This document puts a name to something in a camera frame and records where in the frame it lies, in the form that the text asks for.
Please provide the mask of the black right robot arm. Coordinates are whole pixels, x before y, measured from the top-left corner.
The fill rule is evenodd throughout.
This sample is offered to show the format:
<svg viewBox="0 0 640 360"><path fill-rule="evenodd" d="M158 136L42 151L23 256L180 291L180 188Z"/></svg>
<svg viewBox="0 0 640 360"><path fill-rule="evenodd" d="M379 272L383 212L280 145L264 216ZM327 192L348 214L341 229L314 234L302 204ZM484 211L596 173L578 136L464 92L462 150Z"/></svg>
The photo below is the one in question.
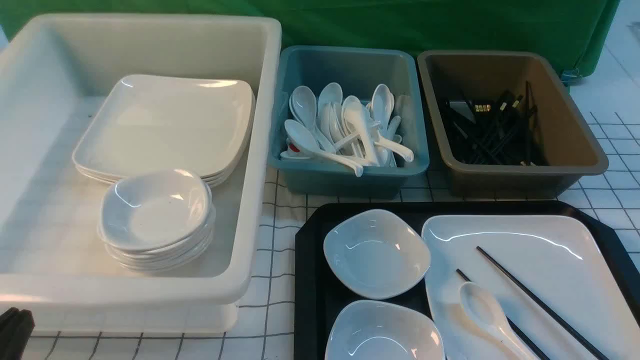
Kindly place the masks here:
<svg viewBox="0 0 640 360"><path fill-rule="evenodd" d="M35 328L30 310L10 307L0 315L0 358L20 360Z"/></svg>

